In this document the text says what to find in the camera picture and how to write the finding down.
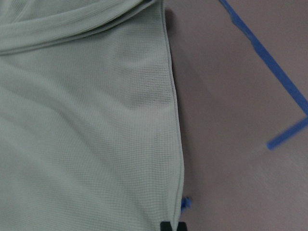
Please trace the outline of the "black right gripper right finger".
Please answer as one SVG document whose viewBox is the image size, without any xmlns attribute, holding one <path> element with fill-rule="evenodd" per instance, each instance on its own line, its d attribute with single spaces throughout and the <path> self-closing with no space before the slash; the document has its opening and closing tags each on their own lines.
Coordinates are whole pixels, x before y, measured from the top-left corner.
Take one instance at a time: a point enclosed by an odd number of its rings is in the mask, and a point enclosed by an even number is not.
<svg viewBox="0 0 308 231">
<path fill-rule="evenodd" d="M 183 221 L 180 221 L 178 223 L 177 231 L 188 231 L 186 223 Z"/>
</svg>

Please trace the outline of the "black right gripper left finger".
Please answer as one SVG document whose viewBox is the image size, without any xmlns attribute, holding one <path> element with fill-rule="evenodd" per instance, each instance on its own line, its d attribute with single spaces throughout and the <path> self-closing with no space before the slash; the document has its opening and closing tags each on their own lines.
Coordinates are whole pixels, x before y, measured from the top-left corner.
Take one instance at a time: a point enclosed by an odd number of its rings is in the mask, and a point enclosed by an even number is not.
<svg viewBox="0 0 308 231">
<path fill-rule="evenodd" d="M 160 231 L 172 231 L 170 221 L 162 221 L 160 223 Z"/>
</svg>

